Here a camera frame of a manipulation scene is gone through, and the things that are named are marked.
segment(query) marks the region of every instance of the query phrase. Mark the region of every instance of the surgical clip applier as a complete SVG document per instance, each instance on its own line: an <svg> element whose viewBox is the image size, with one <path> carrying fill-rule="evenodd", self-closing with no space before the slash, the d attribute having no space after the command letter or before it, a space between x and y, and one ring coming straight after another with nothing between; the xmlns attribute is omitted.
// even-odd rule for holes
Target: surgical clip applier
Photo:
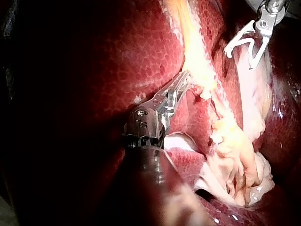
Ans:
<svg viewBox="0 0 301 226"><path fill-rule="evenodd" d="M273 34L275 25L281 22L285 16L284 1L264 1L259 7L260 18L258 20L251 20L247 23L228 43L224 49L224 53L228 58L232 58L232 51L236 46L240 46L245 43L249 43L248 54L249 54L249 65L250 70L257 67L265 49L268 46L270 38ZM255 41L253 38L243 38L246 34L258 33L262 36L262 44L256 54L253 57L253 48Z"/></svg>

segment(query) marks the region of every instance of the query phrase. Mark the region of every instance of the metal jaw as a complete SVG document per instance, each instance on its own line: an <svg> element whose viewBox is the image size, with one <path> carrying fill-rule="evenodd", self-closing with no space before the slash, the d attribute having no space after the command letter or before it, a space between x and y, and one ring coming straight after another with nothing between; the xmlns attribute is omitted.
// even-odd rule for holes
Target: metal jaw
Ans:
<svg viewBox="0 0 301 226"><path fill-rule="evenodd" d="M170 130L170 119L191 83L190 72L178 73L154 97L131 111L125 125L126 148L163 146Z"/></svg>
<svg viewBox="0 0 301 226"><path fill-rule="evenodd" d="M245 43L249 43L248 54L249 54L249 65L250 70L253 70L257 67L265 49L268 46L269 40L273 34L273 30L275 25L280 23L285 15L285 8L283 7L279 13L270 13L267 11L267 7L265 5L265 1L260 6L259 12L261 14L259 20L251 20L248 24L246 24L236 35L235 37L228 43L228 45L224 49L225 55L228 58L232 58L232 51L236 46L240 46ZM262 36L262 44L256 54L253 57L253 48L255 44L255 40L251 37L243 38L246 34L255 34L258 33Z"/></svg>

